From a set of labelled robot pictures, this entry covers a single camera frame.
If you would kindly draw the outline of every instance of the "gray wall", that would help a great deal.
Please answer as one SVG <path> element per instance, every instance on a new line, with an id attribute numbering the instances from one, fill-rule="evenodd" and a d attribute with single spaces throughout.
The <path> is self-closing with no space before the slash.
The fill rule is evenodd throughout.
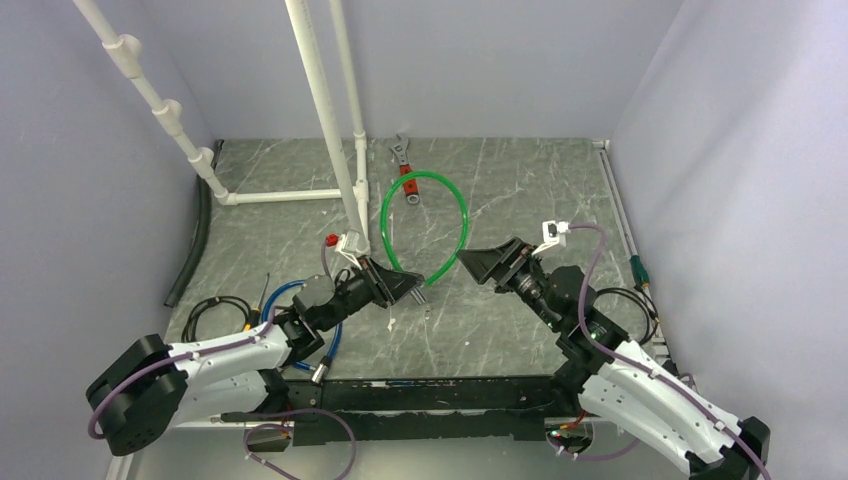
<path id="1" fill-rule="evenodd" d="M 100 3 L 209 144 L 146 11 Z M 0 477 L 99 479 L 110 457 L 86 436 L 85 389 L 164 329 L 194 175 L 72 2 L 3 2 L 0 44 Z"/>
<path id="2" fill-rule="evenodd" d="M 846 24 L 687 1 L 612 139 L 672 353 L 787 480 L 848 478 Z"/>
<path id="3" fill-rule="evenodd" d="M 347 1 L 368 134 L 609 138 L 682 0 Z M 215 135 L 320 137 L 282 0 L 143 0 Z M 351 136 L 326 0 L 310 1 Z"/>

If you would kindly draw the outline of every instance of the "green tube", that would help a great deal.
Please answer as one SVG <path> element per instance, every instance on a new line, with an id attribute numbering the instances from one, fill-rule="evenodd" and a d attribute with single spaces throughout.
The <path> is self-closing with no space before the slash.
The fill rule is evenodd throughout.
<path id="1" fill-rule="evenodd" d="M 392 248 L 392 242 L 389 240 L 389 233 L 387 231 L 387 225 L 389 223 L 389 204 L 391 203 L 392 196 L 395 192 L 397 192 L 405 182 L 414 178 L 432 178 L 433 180 L 436 180 L 442 185 L 448 187 L 448 190 L 450 190 L 451 193 L 453 193 L 453 196 L 456 197 L 456 202 L 459 204 L 459 211 L 462 212 L 462 233 L 459 235 L 459 242 L 457 242 L 456 248 L 453 249 L 453 253 L 451 253 L 450 258 L 448 258 L 448 260 L 438 270 L 436 270 L 436 273 L 430 275 L 430 277 L 424 282 L 425 285 L 432 285 L 436 282 L 436 280 L 441 278 L 445 272 L 450 270 L 450 267 L 452 267 L 454 262 L 456 262 L 456 252 L 464 247 L 465 242 L 468 240 L 468 207 L 465 205 L 465 199 L 462 198 L 462 194 L 459 192 L 459 189 L 456 188 L 456 185 L 452 184 L 447 178 L 439 175 L 438 173 L 418 170 L 407 173 L 397 179 L 397 181 L 392 184 L 391 188 L 389 188 L 389 191 L 386 192 L 386 196 L 383 198 L 383 207 L 380 209 L 380 235 L 383 237 L 383 246 L 386 248 L 386 255 L 388 255 L 389 261 L 392 262 L 392 267 L 395 270 L 403 270 L 403 267 L 400 266 L 397 256 L 395 256 L 395 251 Z"/>

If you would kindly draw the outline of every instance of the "wrench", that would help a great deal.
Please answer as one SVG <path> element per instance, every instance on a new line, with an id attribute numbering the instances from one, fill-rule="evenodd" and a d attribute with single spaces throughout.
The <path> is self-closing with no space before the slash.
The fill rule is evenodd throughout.
<path id="1" fill-rule="evenodd" d="M 412 166 L 409 164 L 409 157 L 406 156 L 406 149 L 409 147 L 409 138 L 406 135 L 398 134 L 398 143 L 389 147 L 389 150 L 395 154 L 400 166 L 401 176 L 412 171 Z M 418 183 L 415 180 L 403 182 L 403 193 L 406 194 L 406 201 L 410 205 L 416 205 L 421 201 L 418 194 Z"/>

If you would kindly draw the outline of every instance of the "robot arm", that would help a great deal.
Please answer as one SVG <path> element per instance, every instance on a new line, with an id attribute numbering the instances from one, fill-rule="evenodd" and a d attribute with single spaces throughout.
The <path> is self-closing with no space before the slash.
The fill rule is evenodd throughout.
<path id="1" fill-rule="evenodd" d="M 563 222 L 545 222 L 541 246 L 513 238 L 492 249 L 462 250 L 457 257 L 477 283 L 493 280 L 495 292 L 516 293 L 560 334 L 556 343 L 568 361 L 552 382 L 565 406 L 609 419 L 692 479 L 757 478 L 759 470 L 745 448 L 765 462 L 770 435 L 765 424 L 756 417 L 740 421 L 654 362 L 626 331 L 592 307 L 595 292 L 583 285 L 579 267 L 543 271 L 540 254 L 564 245 L 567 228 Z M 583 326 L 578 317 L 581 287 Z M 614 354 L 601 351 L 589 336 Z"/>
<path id="2" fill-rule="evenodd" d="M 183 422 L 284 411 L 288 387 L 279 369 L 320 348 L 319 331 L 369 303 L 386 308 L 424 281 L 369 257 L 356 261 L 359 268 L 338 284 L 326 276 L 308 279 L 291 306 L 253 329 L 193 343 L 166 345 L 159 335 L 139 339 L 86 390 L 94 409 L 89 433 L 123 456 Z"/>

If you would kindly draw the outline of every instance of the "black rubber strip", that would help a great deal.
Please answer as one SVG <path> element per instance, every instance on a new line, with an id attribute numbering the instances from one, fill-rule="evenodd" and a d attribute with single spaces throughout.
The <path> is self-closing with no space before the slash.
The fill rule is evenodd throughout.
<path id="1" fill-rule="evenodd" d="M 218 157 L 223 146 L 223 140 L 215 141 L 212 168 L 215 168 L 215 165 L 218 164 Z M 168 296 L 165 297 L 165 306 L 170 308 L 176 307 L 183 297 L 191 277 L 194 276 L 194 271 L 197 270 L 197 265 L 200 264 L 200 259 L 203 258 L 203 251 L 206 250 L 206 242 L 209 240 L 209 224 L 212 222 L 212 191 L 200 176 L 197 177 L 197 191 L 197 223 L 194 227 L 191 248 L 189 248 L 183 268 L 174 280 Z"/>

